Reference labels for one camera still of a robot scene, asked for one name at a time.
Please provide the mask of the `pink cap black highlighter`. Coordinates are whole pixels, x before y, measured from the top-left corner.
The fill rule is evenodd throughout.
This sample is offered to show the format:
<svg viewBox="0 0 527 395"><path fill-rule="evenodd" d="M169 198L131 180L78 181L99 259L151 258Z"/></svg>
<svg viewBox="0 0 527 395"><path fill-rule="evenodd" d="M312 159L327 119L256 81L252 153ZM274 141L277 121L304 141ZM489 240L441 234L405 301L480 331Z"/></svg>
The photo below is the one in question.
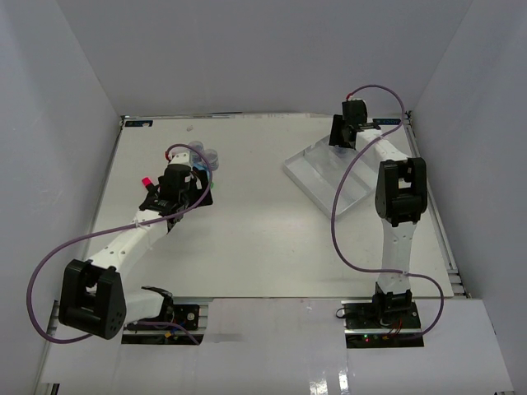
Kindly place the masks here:
<svg viewBox="0 0 527 395"><path fill-rule="evenodd" d="M158 186L156 184L154 184L151 181L150 178L148 178L148 177L143 178L142 179L142 185L147 190L147 195L148 196L156 196L157 190L158 190Z"/></svg>

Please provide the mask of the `clear jar blue clips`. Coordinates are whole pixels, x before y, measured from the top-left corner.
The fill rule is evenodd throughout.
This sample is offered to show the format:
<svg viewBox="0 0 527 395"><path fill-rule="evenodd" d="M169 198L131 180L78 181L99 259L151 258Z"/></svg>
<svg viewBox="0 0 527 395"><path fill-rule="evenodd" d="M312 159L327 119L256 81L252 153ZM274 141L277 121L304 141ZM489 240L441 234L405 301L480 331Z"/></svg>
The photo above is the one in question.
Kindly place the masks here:
<svg viewBox="0 0 527 395"><path fill-rule="evenodd" d="M219 168L219 156L216 150L214 149L206 149L204 151L204 155L207 159L207 163L205 164L207 169L211 172L214 172L218 170Z"/></svg>

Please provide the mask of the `clear jar dark clips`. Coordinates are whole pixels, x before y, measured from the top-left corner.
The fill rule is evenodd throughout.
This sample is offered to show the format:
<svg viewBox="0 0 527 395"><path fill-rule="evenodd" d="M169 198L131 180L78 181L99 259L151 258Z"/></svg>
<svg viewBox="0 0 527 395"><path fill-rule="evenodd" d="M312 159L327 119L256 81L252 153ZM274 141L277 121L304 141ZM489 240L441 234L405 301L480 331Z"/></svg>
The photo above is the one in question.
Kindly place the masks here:
<svg viewBox="0 0 527 395"><path fill-rule="evenodd" d="M204 153L204 145L201 141L191 141L189 143L189 146L191 147L191 151L193 153Z"/></svg>

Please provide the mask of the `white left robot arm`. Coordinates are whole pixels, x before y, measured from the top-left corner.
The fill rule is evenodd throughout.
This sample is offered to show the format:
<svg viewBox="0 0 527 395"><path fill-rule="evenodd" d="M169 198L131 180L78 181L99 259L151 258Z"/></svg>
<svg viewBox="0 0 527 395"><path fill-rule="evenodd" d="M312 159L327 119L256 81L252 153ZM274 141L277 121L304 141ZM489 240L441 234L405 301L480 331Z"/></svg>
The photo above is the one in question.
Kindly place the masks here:
<svg viewBox="0 0 527 395"><path fill-rule="evenodd" d="M126 277L190 207L212 205L209 173L189 165L168 165L158 183L145 183L147 195L129 228L87 260L65 268L58 321L89 335L111 339L129 323L143 319L166 328L174 318L170 292L143 286L124 289Z"/></svg>

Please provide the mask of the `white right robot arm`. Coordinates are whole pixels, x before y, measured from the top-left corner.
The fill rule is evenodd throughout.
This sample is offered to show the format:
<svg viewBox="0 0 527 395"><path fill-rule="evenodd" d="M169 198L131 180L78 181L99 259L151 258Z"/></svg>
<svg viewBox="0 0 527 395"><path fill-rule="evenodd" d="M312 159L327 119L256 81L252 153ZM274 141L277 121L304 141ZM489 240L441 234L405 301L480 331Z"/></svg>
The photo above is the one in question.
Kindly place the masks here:
<svg viewBox="0 0 527 395"><path fill-rule="evenodd" d="M408 271L413 236L427 209L426 162L385 139L380 126L368 121L361 99L342 102L342 113L333 117L329 144L355 149L353 164L363 160L377 169L375 210L383 227L382 262L371 306L359 314L382 328L398 326L412 307Z"/></svg>

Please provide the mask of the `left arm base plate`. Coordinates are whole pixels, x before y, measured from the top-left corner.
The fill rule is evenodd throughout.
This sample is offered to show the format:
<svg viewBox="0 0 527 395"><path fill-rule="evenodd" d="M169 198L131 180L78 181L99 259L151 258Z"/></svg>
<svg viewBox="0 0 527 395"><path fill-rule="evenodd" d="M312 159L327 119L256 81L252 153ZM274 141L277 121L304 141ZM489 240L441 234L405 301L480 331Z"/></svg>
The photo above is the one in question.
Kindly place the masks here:
<svg viewBox="0 0 527 395"><path fill-rule="evenodd" d="M129 323L125 328L129 331L145 331L145 330L170 330L176 331L176 328L171 327L168 323L175 323L189 331L198 329L200 306L198 304L171 304L168 307L163 307L160 314L155 318L141 318L144 322L157 322L155 325L145 325L140 323Z"/></svg>

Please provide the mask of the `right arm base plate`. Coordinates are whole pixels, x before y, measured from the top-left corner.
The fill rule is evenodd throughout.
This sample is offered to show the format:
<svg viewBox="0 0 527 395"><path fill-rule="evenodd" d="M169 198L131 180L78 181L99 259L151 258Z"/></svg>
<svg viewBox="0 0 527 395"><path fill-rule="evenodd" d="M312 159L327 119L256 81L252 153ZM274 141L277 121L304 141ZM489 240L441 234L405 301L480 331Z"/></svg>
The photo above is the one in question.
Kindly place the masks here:
<svg viewBox="0 0 527 395"><path fill-rule="evenodd" d="M347 301L336 310L336 318L344 321L348 333L415 333L422 329L415 302L405 311L386 313L380 316L371 302Z"/></svg>

